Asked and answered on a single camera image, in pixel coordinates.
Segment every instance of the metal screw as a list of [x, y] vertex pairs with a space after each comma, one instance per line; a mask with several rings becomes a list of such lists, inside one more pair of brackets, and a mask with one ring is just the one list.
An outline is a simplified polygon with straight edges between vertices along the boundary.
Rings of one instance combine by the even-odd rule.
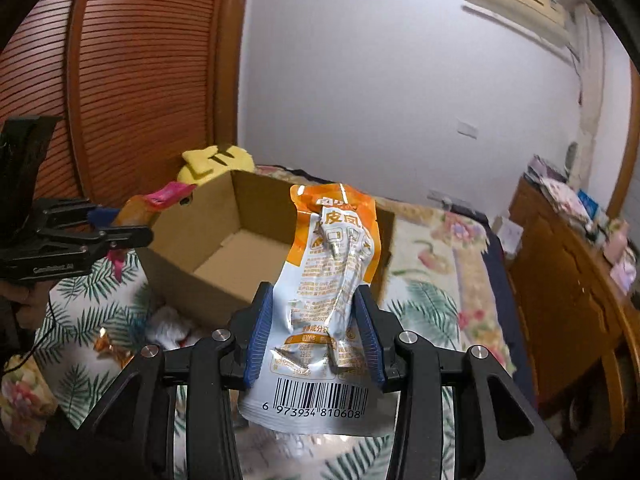
[[158, 348], [158, 345], [146, 345], [140, 353], [142, 354], [142, 357], [149, 358], [157, 356], [159, 351], [160, 349]]
[[401, 332], [400, 333], [400, 335], [398, 336], [398, 339], [400, 341], [402, 341], [403, 343], [407, 343], [408, 345], [412, 345], [416, 341], [418, 341], [418, 336], [415, 335], [414, 332], [409, 332], [408, 330], [406, 330], [405, 332]]
[[227, 330], [226, 328], [219, 328], [213, 331], [211, 337], [216, 341], [226, 341], [231, 337], [231, 332], [229, 332], [229, 330]]
[[489, 351], [484, 346], [475, 345], [471, 347], [471, 355], [477, 359], [486, 359]]

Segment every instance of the floral bedsheet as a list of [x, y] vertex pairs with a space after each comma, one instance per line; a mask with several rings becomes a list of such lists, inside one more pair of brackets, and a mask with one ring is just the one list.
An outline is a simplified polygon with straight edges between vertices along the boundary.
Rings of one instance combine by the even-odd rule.
[[[257, 171], [305, 184], [277, 168]], [[497, 322], [495, 300], [482, 251], [482, 226], [452, 213], [377, 199], [396, 213], [392, 258], [381, 307], [442, 348], [463, 350], [480, 343], [509, 371], [508, 349]], [[79, 427], [120, 371], [99, 358], [93, 344], [101, 327], [114, 344], [139, 351], [145, 344], [150, 291], [135, 252], [130, 252], [117, 283], [107, 260], [90, 276], [64, 280], [52, 291], [56, 327], [35, 353], [47, 384], [75, 427]], [[43, 329], [52, 326], [47, 315]], [[174, 431], [175, 478], [186, 477], [186, 387], [178, 390]], [[452, 395], [443, 388], [444, 448], [442, 478], [454, 471]], [[338, 480], [386, 478], [393, 436], [281, 434], [239, 424], [236, 442], [245, 480]]]

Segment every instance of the vacuum-sealed food pouch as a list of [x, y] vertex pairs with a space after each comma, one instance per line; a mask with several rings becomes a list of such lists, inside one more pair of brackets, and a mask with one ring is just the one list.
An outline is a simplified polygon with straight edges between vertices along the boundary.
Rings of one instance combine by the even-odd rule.
[[260, 376], [240, 413], [291, 433], [391, 433], [396, 399], [371, 381], [351, 315], [356, 288], [370, 284], [380, 260], [375, 201], [343, 184], [290, 193], [295, 240], [274, 285]]

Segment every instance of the bed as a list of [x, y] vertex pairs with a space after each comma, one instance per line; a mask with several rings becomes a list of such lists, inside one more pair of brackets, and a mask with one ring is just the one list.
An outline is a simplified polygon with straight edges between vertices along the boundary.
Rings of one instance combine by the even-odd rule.
[[[260, 166], [258, 173], [299, 184], [325, 182], [303, 171]], [[444, 212], [377, 198], [396, 213], [392, 258], [383, 301], [406, 330], [414, 330], [443, 348], [464, 351], [487, 346], [535, 404], [532, 373], [524, 338], [502, 262], [500, 243], [486, 217], [453, 208]], [[52, 292], [58, 327], [36, 352], [36, 361], [60, 409], [73, 427], [88, 415], [119, 366], [98, 359], [93, 350], [105, 327], [114, 343], [138, 350], [145, 343], [150, 315], [144, 272], [127, 255], [123, 282], [111, 275], [107, 261], [97, 262], [89, 277], [64, 280]], [[50, 328], [47, 317], [42, 333]], [[175, 478], [186, 477], [186, 387], [178, 390], [174, 432]], [[452, 397], [443, 388], [444, 450], [442, 478], [454, 471]], [[281, 434], [236, 419], [236, 441], [245, 480], [383, 479], [392, 436], [351, 437]]]

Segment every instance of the open cardboard box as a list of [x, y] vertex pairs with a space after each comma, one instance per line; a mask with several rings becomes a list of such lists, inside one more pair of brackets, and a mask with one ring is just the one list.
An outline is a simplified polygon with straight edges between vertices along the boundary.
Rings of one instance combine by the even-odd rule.
[[[154, 241], [138, 249], [149, 285], [176, 310], [210, 329], [248, 306], [260, 282], [275, 283], [293, 243], [291, 184], [229, 171], [162, 212]], [[382, 254], [371, 283], [380, 298], [389, 261], [393, 213], [377, 208]]]

